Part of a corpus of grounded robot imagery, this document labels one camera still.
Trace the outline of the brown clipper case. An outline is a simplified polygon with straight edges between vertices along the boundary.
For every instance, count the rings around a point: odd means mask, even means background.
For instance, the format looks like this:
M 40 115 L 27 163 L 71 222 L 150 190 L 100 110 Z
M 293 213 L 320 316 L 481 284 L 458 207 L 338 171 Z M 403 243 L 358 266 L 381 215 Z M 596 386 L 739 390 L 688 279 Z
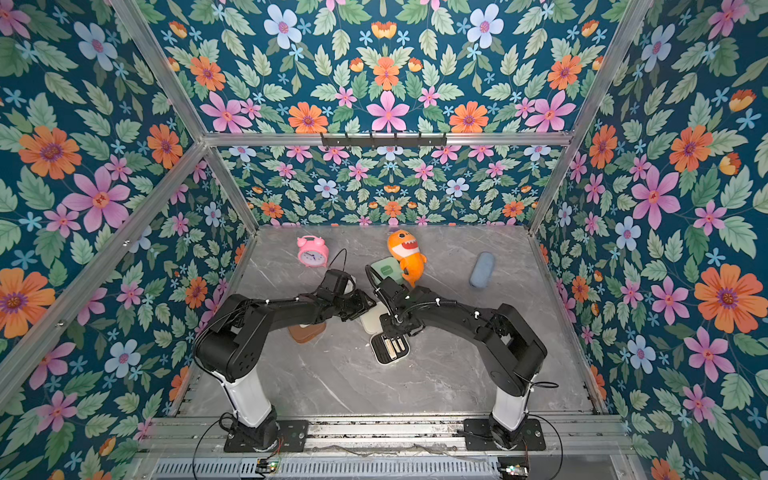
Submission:
M 289 335 L 298 344 L 305 344 L 321 335 L 327 328 L 325 323 L 294 325 L 288 328 Z

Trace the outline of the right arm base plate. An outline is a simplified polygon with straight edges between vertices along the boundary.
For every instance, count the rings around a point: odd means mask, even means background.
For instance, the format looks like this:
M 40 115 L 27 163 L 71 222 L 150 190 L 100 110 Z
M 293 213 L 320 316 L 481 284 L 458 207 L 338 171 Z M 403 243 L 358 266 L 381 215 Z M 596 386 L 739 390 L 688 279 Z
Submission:
M 508 430 L 491 418 L 467 418 L 458 435 L 468 451 L 533 451 L 546 449 L 541 423 L 526 418 L 516 430 Z

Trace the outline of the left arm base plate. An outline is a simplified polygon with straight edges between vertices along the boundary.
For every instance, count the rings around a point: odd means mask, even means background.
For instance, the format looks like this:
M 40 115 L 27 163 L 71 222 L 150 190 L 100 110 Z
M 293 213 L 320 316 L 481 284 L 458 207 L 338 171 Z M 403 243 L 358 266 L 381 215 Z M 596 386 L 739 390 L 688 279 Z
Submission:
M 306 420 L 267 419 L 258 427 L 237 422 L 224 445 L 226 453 L 303 452 L 308 438 Z

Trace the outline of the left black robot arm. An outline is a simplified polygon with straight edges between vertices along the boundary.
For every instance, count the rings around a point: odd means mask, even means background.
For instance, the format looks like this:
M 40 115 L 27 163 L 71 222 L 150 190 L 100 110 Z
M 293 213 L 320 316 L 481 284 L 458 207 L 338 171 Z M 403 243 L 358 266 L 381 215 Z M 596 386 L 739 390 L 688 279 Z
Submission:
M 293 326 L 317 325 L 334 317 L 359 318 L 376 302 L 365 292 L 303 293 L 280 300 L 233 294 L 198 335 L 194 358 L 222 386 L 231 405 L 231 439 L 225 450 L 243 446 L 267 451 L 278 442 L 277 414 L 256 369 L 269 334 Z

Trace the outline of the cream clipper case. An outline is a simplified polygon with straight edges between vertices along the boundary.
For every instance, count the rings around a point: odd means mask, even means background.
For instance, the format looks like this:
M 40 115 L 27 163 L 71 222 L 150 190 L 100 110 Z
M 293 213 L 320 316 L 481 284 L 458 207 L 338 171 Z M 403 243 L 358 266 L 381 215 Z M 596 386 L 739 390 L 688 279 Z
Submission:
M 388 336 L 384 333 L 381 316 L 386 313 L 386 308 L 381 303 L 377 303 L 373 309 L 359 318 L 359 322 L 362 325 L 364 331 L 370 336 L 369 345 L 373 351 L 376 361 L 381 365 L 389 365 L 395 363 L 407 357 L 411 352 L 410 345 L 404 336 Z M 397 338 L 401 338 L 403 340 L 405 345 L 405 350 L 403 352 L 397 351 L 397 346 L 394 344 L 394 341 Z M 391 340 L 394 349 L 397 352 L 397 358 L 395 360 L 390 358 L 386 350 L 384 344 L 385 339 Z

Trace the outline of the green clipper case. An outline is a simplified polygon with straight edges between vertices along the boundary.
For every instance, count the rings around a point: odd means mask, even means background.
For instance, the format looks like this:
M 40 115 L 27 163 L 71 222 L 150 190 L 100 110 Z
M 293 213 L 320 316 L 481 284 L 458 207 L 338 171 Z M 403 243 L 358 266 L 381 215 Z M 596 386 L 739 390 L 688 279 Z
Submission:
M 399 284 L 404 284 L 402 269 L 394 257 L 386 257 L 371 264 L 372 269 L 382 278 L 392 278 Z

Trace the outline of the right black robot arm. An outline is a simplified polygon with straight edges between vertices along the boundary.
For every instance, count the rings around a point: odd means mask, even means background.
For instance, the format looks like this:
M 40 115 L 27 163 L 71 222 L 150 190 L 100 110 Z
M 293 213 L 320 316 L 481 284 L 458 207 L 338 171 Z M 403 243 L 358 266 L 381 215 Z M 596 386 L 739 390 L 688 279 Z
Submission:
M 381 320 L 386 334 L 415 336 L 432 327 L 475 346 L 496 386 L 488 439 L 503 450 L 517 446 L 547 349 L 516 308 L 506 303 L 496 308 L 475 307 L 391 278 L 373 280 L 371 286 L 387 309 Z

